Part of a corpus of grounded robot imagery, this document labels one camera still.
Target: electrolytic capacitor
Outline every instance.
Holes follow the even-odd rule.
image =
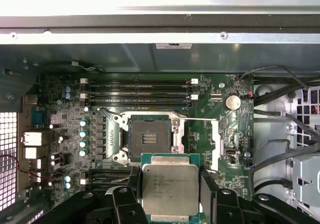
[[[81,127],[84,127],[84,126],[87,125],[87,123],[88,123],[87,120],[81,120],[81,121],[80,121],[80,126],[81,126]]]
[[[70,93],[71,92],[71,87],[70,86],[66,86],[64,90],[65,90],[66,93]]]
[[[87,142],[86,140],[82,140],[82,141],[80,141],[79,146],[80,146],[81,148],[84,148],[87,143],[88,143],[88,142]]]
[[[52,155],[50,156],[50,159],[51,159],[51,160],[55,160],[55,159],[58,159],[58,158],[60,158],[60,154],[59,154],[59,153],[52,154]]]
[[[67,135],[61,135],[59,137],[59,141],[65,141],[65,140],[68,140],[68,139],[69,139],[69,137]]]
[[[56,159],[56,160],[53,160],[51,162],[51,165],[54,166],[54,165],[57,165],[57,164],[60,164],[60,159]]]
[[[65,182],[70,182],[70,181],[71,181],[71,177],[67,175],[67,176],[64,178],[64,181],[65,181]]]
[[[86,150],[79,151],[79,156],[84,157],[86,155]]]
[[[66,93],[65,94],[65,98],[68,100],[68,99],[70,99],[71,98],[71,94],[70,93]]]
[[[50,129],[57,129],[57,128],[60,128],[60,125],[59,124],[51,124],[49,126]]]
[[[87,136],[87,134],[88,134],[88,132],[86,132],[86,131],[80,131],[80,133],[79,133],[79,135],[80,135],[80,137],[82,137],[82,138],[84,138],[85,136]]]
[[[48,182],[48,186],[53,186],[56,183],[57,183],[57,180],[51,180]]]
[[[71,188],[71,184],[69,182],[67,182],[64,186],[66,189],[70,189]]]

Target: capacitor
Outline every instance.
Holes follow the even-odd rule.
[[[71,98],[71,94],[70,93],[66,93],[65,94],[65,98],[68,100],[68,99],[70,99]]]
[[[250,153],[249,151],[245,151],[245,152],[243,153],[243,156],[244,156],[245,158],[249,158],[249,157],[251,156],[251,153]]]
[[[65,90],[66,93],[70,93],[71,92],[71,87],[70,86],[66,86],[64,90]]]
[[[70,182],[70,181],[71,181],[71,177],[67,175],[67,176],[64,178],[64,181],[65,181],[65,182]]]
[[[79,151],[79,155],[80,155],[81,157],[84,157],[84,156],[86,155],[86,150],[81,150],[81,151]]]
[[[70,189],[71,188],[71,184],[69,182],[67,182],[64,186],[66,189]]]
[[[56,160],[53,160],[53,161],[51,162],[51,165],[54,166],[54,165],[57,165],[57,164],[59,164],[59,163],[60,163],[60,159],[56,159]]]
[[[57,128],[60,128],[60,125],[59,124],[51,124],[49,126],[50,129],[57,129]]]
[[[53,186],[56,183],[57,183],[57,180],[51,180],[48,182],[48,186]]]
[[[69,137],[67,135],[61,135],[59,136],[59,141],[65,141],[65,140],[68,140]]]
[[[80,121],[80,126],[81,126],[81,127],[84,127],[84,126],[87,125],[87,123],[88,123],[87,120],[81,120],[81,121]]]
[[[58,158],[60,158],[60,154],[59,154],[59,153],[57,153],[57,154],[52,154],[52,155],[50,156],[50,159],[51,159],[51,160],[55,160],[55,159],[58,159]]]
[[[87,143],[88,143],[88,142],[87,142],[86,140],[82,140],[82,141],[80,141],[79,146],[80,146],[81,148],[84,148]]]
[[[84,138],[87,135],[87,132],[84,130],[80,131],[79,135],[80,135],[80,137]]]
[[[224,106],[228,110],[237,110],[241,106],[241,99],[237,95],[229,95],[224,99]]]

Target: vent hole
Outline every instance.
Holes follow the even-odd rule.
[[[311,104],[317,104],[318,103],[318,90],[312,90],[311,91]]]

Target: wire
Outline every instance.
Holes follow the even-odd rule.
[[[262,182],[261,184],[257,185],[254,189],[255,192],[258,190],[268,186],[268,185],[282,185],[284,188],[288,188],[292,190],[292,181],[288,179],[280,179],[280,180],[267,180],[265,182]]]
[[[34,177],[38,177],[38,178],[40,178],[40,179],[45,179],[45,180],[50,179],[50,178],[48,178],[48,177],[38,176],[37,174],[35,174],[35,173],[33,173],[33,172],[25,171],[25,170],[21,169],[21,168],[20,168],[20,163],[19,163],[19,161],[18,161],[18,158],[16,158],[16,157],[13,156],[13,155],[0,155],[0,158],[3,158],[3,157],[9,157],[9,158],[14,159],[14,160],[16,161],[16,170],[17,170],[17,171],[20,171],[20,172],[25,173],[25,174],[32,175],[32,176],[34,176]]]
[[[277,111],[263,111],[263,110],[254,110],[255,114],[259,115],[267,115],[267,116],[274,116],[274,117],[280,117],[281,113]],[[292,120],[294,123],[297,124],[305,133],[309,134],[311,137],[314,138],[316,141],[320,141],[320,134],[316,131],[312,130],[309,126],[303,124],[301,121],[299,121],[297,118],[293,117],[290,114],[285,114],[286,118]]]
[[[275,156],[261,162],[260,164],[256,165],[254,168],[248,170],[249,189],[250,189],[252,196],[255,195],[254,178],[253,178],[255,172],[257,172],[258,170],[260,170],[266,166],[275,164],[279,161],[286,160],[286,159],[293,158],[293,157],[297,157],[297,156],[301,156],[301,155],[311,154],[311,153],[314,153],[317,151],[320,151],[320,143],[319,142],[314,145],[311,145],[311,146],[302,147],[299,149],[292,150],[290,152],[275,155]]]
[[[296,80],[300,85],[302,85],[306,90],[309,89],[309,87],[300,79],[298,78],[294,73],[292,73],[286,66],[283,66],[283,65],[271,65],[271,66],[265,66],[265,67],[261,67],[261,68],[257,68],[257,69],[254,69],[254,70],[250,70],[248,72],[245,72],[243,75],[240,76],[239,78],[239,84],[242,88],[245,89],[245,91],[249,94],[249,95],[252,95],[253,96],[253,93],[251,90],[249,90],[243,83],[243,78],[247,75],[250,75],[252,73],[255,73],[255,72],[258,72],[258,71],[261,71],[261,70],[267,70],[267,69],[274,69],[274,68],[280,68],[280,69],[284,69],[285,71],[288,72],[288,74],[290,74],[292,76],[292,78],[294,80]]]
[[[258,149],[256,150],[256,154],[254,155],[254,160],[255,161],[257,158],[257,156],[261,153],[262,149],[265,148],[267,145],[269,145],[270,143],[286,143],[287,147],[286,150],[287,152],[290,151],[290,141],[288,139],[273,139],[273,140],[267,140],[266,142],[262,143]]]
[[[105,107],[102,107],[102,108],[100,108],[100,109],[105,110],[105,111],[107,111],[108,113],[110,113],[110,114],[112,114],[112,115],[117,115],[117,116],[122,117],[122,115],[121,115],[121,114],[116,113],[116,112],[113,112],[113,111],[111,111],[111,110],[108,110],[108,109],[107,109],[107,108],[105,108]]]
[[[307,82],[307,85],[312,87],[312,86],[319,86],[320,85],[320,81],[309,81]],[[254,106],[259,106],[265,103],[268,103],[272,100],[275,100],[277,98],[280,98],[283,95],[289,94],[291,92],[294,92],[296,90],[301,89],[301,86],[297,83],[295,84],[290,84],[287,86],[284,86],[280,89],[277,89],[275,91],[272,91],[270,93],[267,93],[265,95],[256,97],[254,100]]]

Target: cpu socket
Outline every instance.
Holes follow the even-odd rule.
[[[120,126],[120,151],[113,160],[123,165],[139,165],[142,153],[184,153],[184,118],[168,111],[126,111],[114,116],[113,121]]]

